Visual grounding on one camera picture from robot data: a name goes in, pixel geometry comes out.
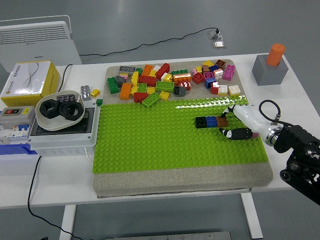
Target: white table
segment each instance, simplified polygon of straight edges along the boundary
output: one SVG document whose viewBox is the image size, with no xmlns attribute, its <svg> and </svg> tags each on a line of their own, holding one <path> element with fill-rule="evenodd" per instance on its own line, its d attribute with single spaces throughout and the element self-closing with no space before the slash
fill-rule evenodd
<svg viewBox="0 0 320 240">
<path fill-rule="evenodd" d="M 90 89 L 99 89 L 102 98 L 105 87 L 105 74 L 111 66 L 134 66 L 138 64 L 170 63 L 213 59 L 231 59 L 238 71 L 246 97 L 250 104 L 258 105 L 265 99 L 271 99 L 281 108 L 281 120 L 300 125 L 316 138 L 320 138 L 320 118 L 309 97 L 301 86 L 294 71 L 284 57 L 289 70 L 281 85 L 258 86 L 252 74 L 256 54 L 214 56 L 203 58 L 185 58 L 139 62 L 117 62 L 89 65 L 74 65 L 66 71 L 63 90 L 80 91 L 80 86 L 89 85 Z M 65 67 L 57 67 L 60 72 L 60 83 Z M 5 107 L 0 101 L 0 109 Z M 275 115 L 273 106 L 265 104 L 263 110 L 267 115 Z M 291 187 L 280 179 L 279 173 L 286 167 L 291 150 L 279 154 L 265 144 L 266 153 L 273 172 L 273 180 L 264 187 L 232 191 L 210 191 L 176 194 L 157 194 L 148 196 L 122 196 L 98 199 L 93 190 L 92 165 L 84 156 L 42 157 L 33 185 L 32 206 L 76 205 L 138 199 L 174 198 L 183 196 L 204 196 L 286 190 Z M 0 161 L 0 209 L 25 207 L 37 156 L 21 155 L 14 159 Z"/>
</svg>

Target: orange cylinder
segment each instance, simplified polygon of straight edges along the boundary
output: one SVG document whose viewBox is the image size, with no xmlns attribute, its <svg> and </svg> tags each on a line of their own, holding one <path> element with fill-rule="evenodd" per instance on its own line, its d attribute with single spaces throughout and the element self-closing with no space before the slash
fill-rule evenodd
<svg viewBox="0 0 320 240">
<path fill-rule="evenodd" d="M 282 55 L 284 54 L 286 47 L 280 43 L 273 44 L 267 59 L 265 60 L 266 64 L 270 66 L 278 66 Z"/>
</svg>

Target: white electric heater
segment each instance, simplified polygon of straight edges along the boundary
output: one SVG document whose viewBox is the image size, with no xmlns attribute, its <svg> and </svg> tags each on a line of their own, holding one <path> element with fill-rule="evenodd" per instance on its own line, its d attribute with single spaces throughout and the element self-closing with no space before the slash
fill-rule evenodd
<svg viewBox="0 0 320 240">
<path fill-rule="evenodd" d="M 16 63 L 41 60 L 82 64 L 65 21 L 0 26 L 0 63 L 8 73 Z"/>
</svg>

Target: table leg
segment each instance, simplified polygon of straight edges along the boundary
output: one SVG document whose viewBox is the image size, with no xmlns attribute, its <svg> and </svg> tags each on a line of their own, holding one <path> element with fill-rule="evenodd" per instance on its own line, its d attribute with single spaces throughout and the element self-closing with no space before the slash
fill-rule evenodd
<svg viewBox="0 0 320 240">
<path fill-rule="evenodd" d="M 251 192 L 240 193 L 251 239 L 263 239 L 258 215 Z"/>
<path fill-rule="evenodd" d="M 66 205 L 64 208 L 63 220 L 61 228 L 69 233 L 72 233 L 74 228 L 75 214 L 77 205 Z M 71 235 L 63 231 L 60 232 L 59 240 L 71 240 Z"/>
</svg>

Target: black cable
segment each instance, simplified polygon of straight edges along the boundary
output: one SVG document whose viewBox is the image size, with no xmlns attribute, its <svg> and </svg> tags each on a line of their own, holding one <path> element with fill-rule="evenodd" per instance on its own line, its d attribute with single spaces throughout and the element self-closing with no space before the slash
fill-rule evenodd
<svg viewBox="0 0 320 240">
<path fill-rule="evenodd" d="M 32 187 L 34 185 L 34 180 L 35 180 L 35 177 L 36 177 L 36 172 L 37 172 L 37 169 L 38 169 L 38 164 L 40 162 L 40 159 L 41 159 L 41 156 L 38 158 L 38 161 L 36 162 L 36 165 L 35 165 L 35 169 L 34 169 L 34 173 L 33 173 L 33 177 L 32 177 L 32 181 L 31 181 L 31 186 L 30 186 L 30 191 L 29 191 L 29 196 L 28 196 L 28 210 L 29 210 L 29 213 L 36 217 L 36 218 L 39 218 L 39 219 L 42 219 L 43 221 L 45 221 L 47 224 L 50 224 L 51 226 L 54 226 L 58 229 L 60 229 L 61 231 L 67 233 L 67 234 L 70 234 L 72 237 L 74 237 L 75 239 L 80 239 L 80 240 L 83 240 L 81 237 L 77 237 L 75 235 L 73 235 L 71 232 L 68 232 L 68 231 L 65 231 L 63 230 L 61 227 L 59 227 L 58 225 L 55 225 L 55 224 L 52 224 L 51 222 L 47 221 L 46 219 L 44 219 L 43 217 L 41 216 L 38 216 L 38 215 L 35 215 L 32 211 L 31 211 L 31 208 L 30 208 L 30 196 L 31 196 L 31 191 L 32 191 Z"/>
<path fill-rule="evenodd" d="M 187 35 L 184 35 L 183 37 L 181 38 L 169 38 L 169 39 L 166 39 L 166 40 L 161 40 L 161 41 L 157 41 L 155 43 L 151 43 L 151 44 L 147 44 L 147 43 L 142 43 L 140 46 L 137 46 L 135 48 L 131 48 L 131 49 L 128 49 L 128 50 L 124 50 L 124 51 L 113 51 L 113 52 L 110 52 L 110 53 L 107 53 L 107 54 L 98 54 L 98 53 L 92 53 L 92 54 L 81 54 L 80 56 L 102 56 L 102 57 L 105 57 L 105 56 L 108 56 L 108 55 L 111 55 L 111 54 L 122 54 L 122 53 L 125 53 L 125 52 L 129 52 L 129 51 L 132 51 L 132 50 L 136 50 L 142 46 L 152 46 L 152 45 L 155 45 L 155 44 L 159 44 L 159 43 L 164 43 L 164 42 L 167 42 L 167 41 L 170 41 L 170 40 L 182 40 L 184 39 L 185 37 L 187 36 L 190 36 L 190 35 L 194 35 L 194 34 L 198 34 L 202 31 L 205 31 L 205 30 L 208 30 L 208 29 L 216 29 L 216 33 L 219 33 L 219 29 L 216 28 L 216 27 L 207 27 L 207 28 L 204 28 L 200 31 L 197 31 L 197 32 L 193 32 L 193 33 L 189 33 Z"/>
<path fill-rule="evenodd" d="M 276 109 L 278 110 L 278 115 L 281 115 L 281 110 L 280 110 L 280 107 L 278 106 L 277 103 L 275 103 L 274 101 L 272 100 L 263 100 L 260 105 L 259 105 L 259 112 L 261 113 L 262 116 L 264 116 L 267 120 L 269 120 L 270 122 L 274 122 L 274 123 L 278 123 L 278 124 L 283 124 L 285 126 L 290 126 L 290 127 L 293 127 L 294 125 L 292 125 L 291 123 L 288 123 L 288 122 L 285 122 L 285 121 L 279 121 L 279 120 L 276 120 L 276 119 L 271 119 L 269 118 L 267 115 L 264 114 L 264 112 L 262 111 L 262 105 L 264 103 L 272 103 L 273 105 L 275 105 Z"/>
<path fill-rule="evenodd" d="M 73 64 L 69 64 L 68 66 L 65 67 L 64 72 L 63 72 L 63 76 L 62 76 L 61 86 L 60 86 L 60 88 L 59 88 L 59 90 L 58 90 L 58 93 L 60 92 L 60 90 L 61 90 L 61 88 L 62 88 L 62 86 L 63 86 L 63 84 L 64 84 L 65 74 L 66 74 L 67 68 L 68 68 L 69 66 L 72 66 L 72 65 L 73 65 Z"/>
</svg>

